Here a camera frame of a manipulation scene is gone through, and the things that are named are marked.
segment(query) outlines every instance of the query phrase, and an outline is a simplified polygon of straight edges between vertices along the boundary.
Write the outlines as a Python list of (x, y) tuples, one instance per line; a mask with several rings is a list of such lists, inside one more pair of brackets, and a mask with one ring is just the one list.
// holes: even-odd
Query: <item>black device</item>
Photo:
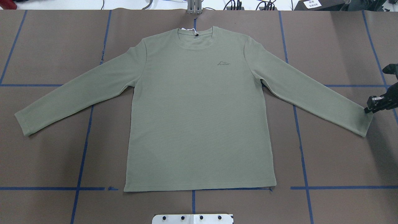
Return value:
[[(395, 75), (398, 79), (398, 64), (389, 64), (383, 68), (383, 73)], [(380, 110), (391, 110), (398, 107), (398, 83), (390, 86), (381, 96), (370, 96), (365, 107), (365, 113), (376, 113)]]
[(344, 0), (318, 0), (320, 7), (307, 8), (304, 4), (306, 1), (299, 1), (295, 7), (295, 11), (340, 11), (344, 6)]

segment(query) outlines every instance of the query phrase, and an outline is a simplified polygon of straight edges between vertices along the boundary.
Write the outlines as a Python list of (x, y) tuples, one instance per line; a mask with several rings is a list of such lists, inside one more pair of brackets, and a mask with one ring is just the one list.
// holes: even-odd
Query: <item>brown table surface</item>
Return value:
[(15, 112), (102, 57), (108, 61), (150, 35), (191, 28), (195, 17), (198, 30), (250, 35), (362, 106), (397, 82), (380, 70), (398, 62), (395, 12), (1, 10), (0, 223), (149, 224), (155, 214), (192, 213), (233, 214), (235, 224), (398, 223), (394, 110), (376, 113), (362, 138), (263, 87), (278, 181), (272, 192), (124, 193), (133, 88), (22, 135)]

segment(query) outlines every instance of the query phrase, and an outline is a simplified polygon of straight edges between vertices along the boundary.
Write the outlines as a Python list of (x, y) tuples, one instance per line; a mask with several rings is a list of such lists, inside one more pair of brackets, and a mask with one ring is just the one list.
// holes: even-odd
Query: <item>white label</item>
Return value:
[(318, 0), (310, 0), (304, 2), (305, 7), (307, 8), (316, 8), (322, 6)]

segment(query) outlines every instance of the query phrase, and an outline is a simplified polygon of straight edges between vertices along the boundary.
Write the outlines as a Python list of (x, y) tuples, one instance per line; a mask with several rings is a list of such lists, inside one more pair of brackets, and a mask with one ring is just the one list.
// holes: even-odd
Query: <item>shirt logo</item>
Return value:
[(217, 65), (229, 65), (229, 63), (220, 61), (220, 63), (218, 63)]

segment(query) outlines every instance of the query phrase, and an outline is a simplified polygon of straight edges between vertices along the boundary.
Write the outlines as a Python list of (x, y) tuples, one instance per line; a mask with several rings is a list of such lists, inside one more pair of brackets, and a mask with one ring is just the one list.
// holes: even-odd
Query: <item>shirt hem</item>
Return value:
[(124, 192), (139, 191), (187, 191), (187, 190), (207, 190), (207, 189), (231, 189), (231, 188), (254, 188), (254, 187), (273, 187), (276, 181), (261, 182), (233, 182), (233, 183), (192, 183), (188, 185), (170, 184), (170, 185), (140, 185), (125, 186)]

